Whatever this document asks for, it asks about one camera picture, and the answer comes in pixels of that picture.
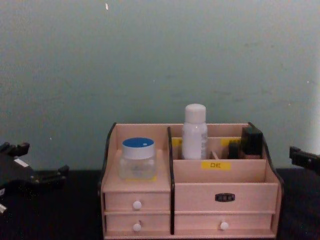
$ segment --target dark surface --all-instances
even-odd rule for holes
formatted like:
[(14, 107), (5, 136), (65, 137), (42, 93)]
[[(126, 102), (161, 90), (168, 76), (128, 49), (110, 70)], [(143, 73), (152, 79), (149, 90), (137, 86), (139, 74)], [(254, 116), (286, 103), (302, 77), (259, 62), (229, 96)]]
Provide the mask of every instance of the dark surface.
[[(280, 239), (320, 240), (320, 176), (279, 169), (285, 183)], [(101, 240), (99, 171), (71, 171), (63, 189), (1, 200), (0, 240)]]

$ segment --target wide drawer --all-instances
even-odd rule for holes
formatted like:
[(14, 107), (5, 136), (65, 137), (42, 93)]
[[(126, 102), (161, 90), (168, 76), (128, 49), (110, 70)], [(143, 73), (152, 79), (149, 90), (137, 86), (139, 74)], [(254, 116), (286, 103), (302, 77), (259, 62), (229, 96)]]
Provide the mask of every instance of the wide drawer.
[[(218, 194), (234, 194), (221, 202)], [(277, 183), (176, 183), (176, 211), (257, 211), (276, 210)]]
[(270, 229), (272, 214), (176, 214), (177, 230)]
[[(106, 230), (108, 232), (124, 232), (132, 235), (140, 235), (147, 232), (165, 231), (170, 233), (170, 213), (139, 213), (139, 214), (106, 214)], [(134, 231), (134, 225), (140, 225), (139, 231)]]
[[(139, 209), (134, 208), (138, 202)], [(169, 192), (150, 193), (113, 193), (105, 194), (105, 209), (107, 212), (119, 211), (169, 211)]]

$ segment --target drawer knob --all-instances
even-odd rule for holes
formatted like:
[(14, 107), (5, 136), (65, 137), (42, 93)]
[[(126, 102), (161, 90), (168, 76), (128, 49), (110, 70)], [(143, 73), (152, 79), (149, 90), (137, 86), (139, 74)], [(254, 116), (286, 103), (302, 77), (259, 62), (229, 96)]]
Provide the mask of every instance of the drawer knob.
[(229, 228), (229, 224), (227, 222), (223, 221), (220, 224), (220, 228), (221, 228), (221, 230), (227, 230)]
[(140, 221), (138, 223), (134, 224), (133, 227), (132, 227), (133, 231), (135, 231), (135, 232), (140, 232), (141, 228), (142, 227), (141, 227), (141, 222)]
[(134, 210), (139, 210), (139, 209), (141, 209), (141, 207), (142, 207), (142, 204), (141, 204), (140, 201), (135, 201), (135, 202), (133, 203), (133, 209), (134, 209)]

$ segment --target organizer shelf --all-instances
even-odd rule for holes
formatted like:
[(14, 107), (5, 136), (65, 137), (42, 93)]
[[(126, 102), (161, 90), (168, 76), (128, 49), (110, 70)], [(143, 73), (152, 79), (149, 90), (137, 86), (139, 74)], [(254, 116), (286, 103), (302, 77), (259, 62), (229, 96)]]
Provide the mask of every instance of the organizer shelf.
[[(243, 128), (254, 126), (207, 127), (209, 159), (182, 160), (183, 124), (113, 124), (98, 184), (105, 240), (277, 238), (283, 181), (266, 141), (261, 156), (227, 159), (229, 143), (239, 142)], [(134, 137), (155, 142), (153, 179), (118, 175), (122, 142)], [(137, 201), (139, 209), (133, 207)], [(137, 224), (141, 229), (134, 231)]]

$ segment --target teal wall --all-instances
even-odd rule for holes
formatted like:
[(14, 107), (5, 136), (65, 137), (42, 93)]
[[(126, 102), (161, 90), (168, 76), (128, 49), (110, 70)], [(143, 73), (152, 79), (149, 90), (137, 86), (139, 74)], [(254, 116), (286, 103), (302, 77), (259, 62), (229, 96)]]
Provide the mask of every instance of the teal wall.
[(320, 2), (1, 0), (0, 136), (99, 169), (112, 123), (251, 121), (276, 167), (320, 152)]

